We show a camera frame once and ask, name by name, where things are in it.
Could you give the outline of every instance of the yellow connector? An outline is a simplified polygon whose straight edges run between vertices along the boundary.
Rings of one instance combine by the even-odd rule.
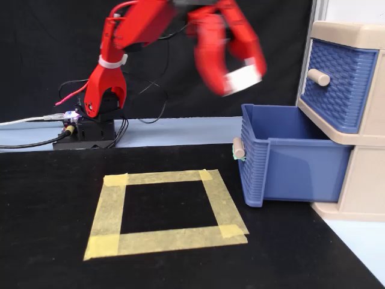
[[[73,132],[75,131],[75,127],[73,125],[69,125],[69,126],[66,127],[66,131],[71,132],[71,135],[72,135]]]

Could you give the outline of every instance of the open blue drawer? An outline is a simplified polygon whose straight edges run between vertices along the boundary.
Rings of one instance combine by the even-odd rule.
[[[353,146],[331,141],[298,107],[242,105],[245,202],[337,202]]]

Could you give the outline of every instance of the white cable tie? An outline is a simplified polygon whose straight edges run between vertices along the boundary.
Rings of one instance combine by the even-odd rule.
[[[128,55],[127,54],[123,54],[123,57],[120,61],[118,62],[107,62],[105,61],[101,55],[99,55],[99,64],[101,66],[103,66],[104,68],[108,68],[108,69],[114,69],[114,68],[118,68],[122,65],[125,65],[126,64],[126,61],[127,61],[127,58],[128,58]]]

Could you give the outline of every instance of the light blue floor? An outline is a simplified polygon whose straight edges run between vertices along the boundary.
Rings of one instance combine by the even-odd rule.
[[[161,119],[151,125],[130,120],[128,130],[118,147],[231,143],[234,137],[240,136],[241,122],[241,117]],[[0,144],[35,143],[54,138],[60,131],[60,122],[0,127]],[[17,151],[47,150],[52,150],[51,144]],[[334,220],[326,220],[326,223],[385,285],[385,223]]]

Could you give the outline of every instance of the black backdrop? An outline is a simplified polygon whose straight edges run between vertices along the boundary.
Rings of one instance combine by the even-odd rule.
[[[54,108],[58,86],[88,78],[97,64],[104,18],[119,0],[7,0],[1,9],[0,121],[72,110],[75,100]],[[263,81],[226,98],[211,93],[194,65],[193,41],[184,33],[170,40],[167,73],[158,81],[170,100],[164,117],[238,116],[243,103],[293,105],[309,25],[311,0],[238,0],[259,36],[268,72]],[[166,32],[183,23],[174,21]],[[156,79],[165,66],[167,43],[129,55],[124,66]],[[156,117],[163,102],[155,86],[129,77],[125,111],[130,118]],[[70,93],[78,86],[70,86]]]

